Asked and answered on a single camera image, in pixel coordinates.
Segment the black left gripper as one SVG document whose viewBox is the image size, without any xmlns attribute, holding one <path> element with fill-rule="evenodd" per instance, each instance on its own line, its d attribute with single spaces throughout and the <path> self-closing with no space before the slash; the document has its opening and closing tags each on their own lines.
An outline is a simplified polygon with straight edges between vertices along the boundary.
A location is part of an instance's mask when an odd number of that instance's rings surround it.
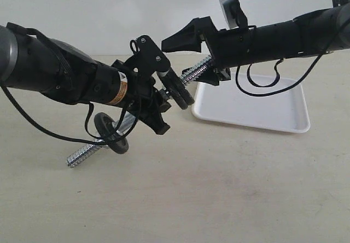
<svg viewBox="0 0 350 243">
<path fill-rule="evenodd" d="M 155 87 L 155 67 L 141 59 L 115 60 L 112 67 L 126 78 L 120 80 L 120 90 L 110 104 L 126 107 L 157 135 L 164 135 L 170 126 L 164 122 L 161 114 L 167 112 L 171 104 Z"/>
</svg>

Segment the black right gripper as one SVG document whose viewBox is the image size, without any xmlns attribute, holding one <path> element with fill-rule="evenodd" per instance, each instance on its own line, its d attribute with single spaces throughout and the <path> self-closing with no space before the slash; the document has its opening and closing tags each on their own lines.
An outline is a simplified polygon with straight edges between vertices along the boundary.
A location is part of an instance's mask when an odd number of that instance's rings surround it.
<svg viewBox="0 0 350 243">
<path fill-rule="evenodd" d="M 200 62 L 182 71 L 182 83 L 201 82 L 218 86 L 231 79 L 230 67 L 243 60 L 250 51 L 256 26 L 217 30 L 207 16 L 192 19 L 184 28 L 161 42 L 164 53 L 193 51 L 200 53 L 205 42 L 213 62 Z"/>
</svg>

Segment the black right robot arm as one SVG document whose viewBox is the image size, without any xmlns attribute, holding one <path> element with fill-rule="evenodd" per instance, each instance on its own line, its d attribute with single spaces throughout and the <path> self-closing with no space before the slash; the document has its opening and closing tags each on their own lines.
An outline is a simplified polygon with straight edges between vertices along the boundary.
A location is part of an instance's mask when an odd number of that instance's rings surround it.
<svg viewBox="0 0 350 243">
<path fill-rule="evenodd" d="M 231 68 L 279 59 L 311 57 L 349 48 L 349 0 L 332 0 L 333 7 L 292 20 L 256 27 L 249 25 L 239 0 L 219 0 L 229 29 L 217 29 L 208 17 L 194 18 L 161 42 L 165 53 L 201 52 L 206 43 L 213 66 L 197 81 L 219 85 L 231 79 Z"/>
</svg>

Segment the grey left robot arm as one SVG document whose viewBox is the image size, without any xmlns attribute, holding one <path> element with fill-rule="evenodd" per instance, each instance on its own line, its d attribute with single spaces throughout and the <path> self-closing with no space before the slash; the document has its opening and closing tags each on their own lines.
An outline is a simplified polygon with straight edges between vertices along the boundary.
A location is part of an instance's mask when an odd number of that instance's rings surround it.
<svg viewBox="0 0 350 243">
<path fill-rule="evenodd" d="M 95 102 L 126 108 L 156 134 L 170 127 L 162 113 L 170 104 L 155 88 L 154 73 L 170 66 L 157 62 L 160 49 L 143 36 L 126 61 L 108 65 L 36 29 L 1 27 L 1 81 L 6 87 L 39 92 L 67 105 Z"/>
</svg>

